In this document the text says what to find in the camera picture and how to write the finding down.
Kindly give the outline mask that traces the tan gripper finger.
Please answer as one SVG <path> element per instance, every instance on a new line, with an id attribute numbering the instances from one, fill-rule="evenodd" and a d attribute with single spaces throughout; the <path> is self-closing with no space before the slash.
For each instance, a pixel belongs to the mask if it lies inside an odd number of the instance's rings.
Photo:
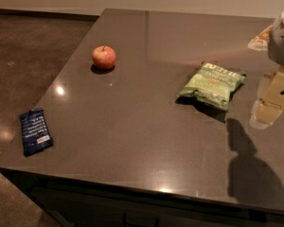
<path id="1" fill-rule="evenodd" d="M 284 66 L 273 74 L 264 74 L 257 89 L 250 125 L 257 130 L 272 126 L 284 111 Z"/>

